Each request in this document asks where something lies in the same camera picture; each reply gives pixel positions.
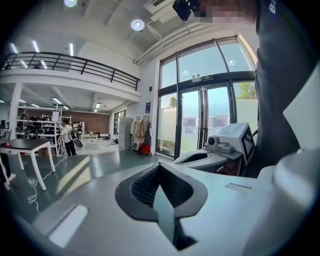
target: brick wall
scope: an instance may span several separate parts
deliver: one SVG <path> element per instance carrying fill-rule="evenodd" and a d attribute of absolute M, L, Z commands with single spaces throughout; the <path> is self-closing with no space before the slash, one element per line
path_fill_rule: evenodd
<path fill-rule="evenodd" d="M 18 115 L 24 112 L 23 109 L 18 109 Z M 25 114 L 30 117 L 41 117 L 42 114 L 51 116 L 52 111 L 37 111 L 37 110 L 25 110 Z M 64 117 L 72 116 L 73 122 L 84 122 L 85 132 L 94 132 L 100 134 L 109 133 L 109 115 L 107 114 L 95 114 L 95 113 L 82 113 L 82 112 L 72 112 L 64 111 L 62 114 Z"/>

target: black metal railing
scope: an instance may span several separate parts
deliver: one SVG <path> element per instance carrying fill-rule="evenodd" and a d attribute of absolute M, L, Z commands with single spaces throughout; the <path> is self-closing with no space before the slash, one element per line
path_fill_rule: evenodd
<path fill-rule="evenodd" d="M 88 74 L 108 79 L 137 90 L 139 78 L 117 68 L 86 58 L 54 52 L 25 51 L 10 53 L 0 60 L 0 71 L 16 69 L 43 69 Z"/>

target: ceiling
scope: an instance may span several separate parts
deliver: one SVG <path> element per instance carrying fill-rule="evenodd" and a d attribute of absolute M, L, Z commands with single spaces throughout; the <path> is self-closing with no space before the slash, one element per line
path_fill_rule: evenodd
<path fill-rule="evenodd" d="M 173 1 L 165 0 L 161 5 L 173 10 Z M 66 7 L 63 0 L 42 0 L 21 21 L 9 41 L 20 52 L 34 51 L 31 41 L 35 40 L 42 52 L 65 54 L 68 54 L 69 43 L 75 45 L 77 54 L 89 41 L 134 60 L 162 37 L 185 26 L 176 14 L 165 22 L 163 19 L 152 21 L 154 14 L 144 7 L 147 2 L 77 0 L 74 7 Z M 135 19 L 148 23 L 148 27 L 134 31 L 130 24 Z"/>
<path fill-rule="evenodd" d="M 15 85 L 10 83 L 0 84 L 0 100 L 10 103 L 14 87 Z M 58 98 L 64 106 L 68 106 L 73 111 L 92 112 L 96 109 L 96 104 L 100 103 L 98 113 L 103 114 L 127 102 L 112 98 L 105 93 L 68 86 L 24 85 L 20 99 L 26 103 L 20 103 L 20 106 L 26 104 L 32 107 L 31 104 L 35 104 L 40 107 L 52 107 L 57 104 L 53 97 Z"/>

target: black pants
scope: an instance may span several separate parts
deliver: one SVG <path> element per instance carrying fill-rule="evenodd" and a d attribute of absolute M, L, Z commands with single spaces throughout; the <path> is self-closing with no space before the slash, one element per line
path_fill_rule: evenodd
<path fill-rule="evenodd" d="M 6 176 L 9 178 L 11 175 L 10 165 L 9 165 L 9 157 L 7 154 L 0 153 L 2 164 L 5 167 Z M 6 177 L 2 170 L 2 166 L 0 165 L 0 179 L 2 183 L 6 182 Z"/>
<path fill-rule="evenodd" d="M 76 155 L 75 144 L 73 140 L 70 140 L 69 142 L 64 143 L 64 145 L 69 157 L 71 156 L 71 154 L 73 156 Z"/>

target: recessed light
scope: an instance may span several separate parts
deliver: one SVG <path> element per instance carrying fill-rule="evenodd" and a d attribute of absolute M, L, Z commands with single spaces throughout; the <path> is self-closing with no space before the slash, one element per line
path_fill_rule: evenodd
<path fill-rule="evenodd" d="M 235 60 L 230 60 L 229 62 L 228 62 L 228 65 L 229 66 L 234 66 L 234 65 L 236 65 L 236 61 Z"/>
<path fill-rule="evenodd" d="M 40 53 L 37 42 L 35 40 L 32 40 L 33 48 L 37 53 Z"/>
<path fill-rule="evenodd" d="M 135 19 L 131 22 L 131 28 L 135 31 L 143 30 L 145 27 L 145 23 L 141 19 Z"/>
<path fill-rule="evenodd" d="M 21 62 L 22 65 L 24 65 L 24 67 L 25 67 L 26 69 L 28 68 L 28 66 L 26 65 L 26 63 L 25 63 L 22 59 L 20 59 L 20 62 Z"/>
<path fill-rule="evenodd" d="M 68 7 L 74 7 L 77 4 L 77 0 L 64 0 L 64 4 Z"/>
<path fill-rule="evenodd" d="M 74 55 L 74 44 L 70 43 L 70 56 Z"/>
<path fill-rule="evenodd" d="M 16 46 L 15 46 L 13 43 L 10 43 L 10 46 L 11 46 L 12 51 L 13 51 L 15 54 L 18 54 L 18 53 L 19 53 L 18 50 L 17 50 L 17 48 L 16 48 Z"/>
<path fill-rule="evenodd" d="M 41 60 L 41 64 L 46 70 L 48 69 L 46 63 L 43 60 Z"/>
<path fill-rule="evenodd" d="M 58 100 L 56 97 L 53 97 L 52 99 L 53 99 L 56 103 L 62 104 L 62 102 L 61 102 L 60 100 Z"/>

